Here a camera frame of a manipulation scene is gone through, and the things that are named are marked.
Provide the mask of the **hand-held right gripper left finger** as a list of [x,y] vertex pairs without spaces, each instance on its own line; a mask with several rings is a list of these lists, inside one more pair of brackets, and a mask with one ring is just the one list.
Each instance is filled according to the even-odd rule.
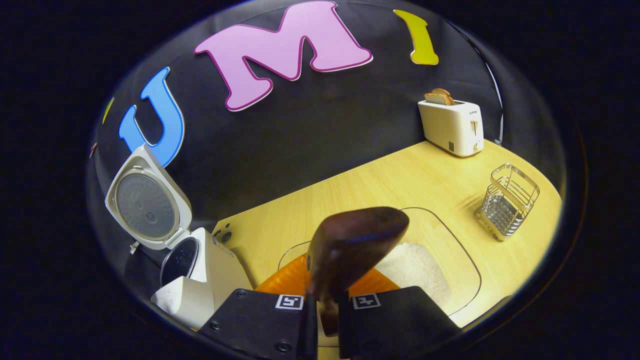
[[235,289],[198,333],[256,360],[317,360],[317,301],[306,288],[306,260],[300,255],[279,271],[302,295]]

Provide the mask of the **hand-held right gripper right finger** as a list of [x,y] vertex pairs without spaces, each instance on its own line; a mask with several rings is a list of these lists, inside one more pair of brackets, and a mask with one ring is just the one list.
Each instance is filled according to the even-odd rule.
[[350,296],[354,282],[352,272],[337,273],[341,359],[409,360],[462,332],[417,285]]

